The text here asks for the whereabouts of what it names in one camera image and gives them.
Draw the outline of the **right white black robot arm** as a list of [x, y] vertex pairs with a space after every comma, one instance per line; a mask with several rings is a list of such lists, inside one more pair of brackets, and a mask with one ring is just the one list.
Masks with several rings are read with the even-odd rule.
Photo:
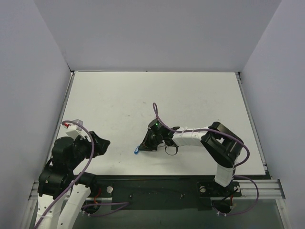
[[136, 151], [156, 151], [161, 144], [176, 149], [182, 146], [204, 147], [217, 163], [213, 190], [218, 195], [224, 195], [230, 190], [235, 164], [244, 143], [219, 122], [201, 129], [169, 128], [154, 119], [148, 124], [147, 133]]

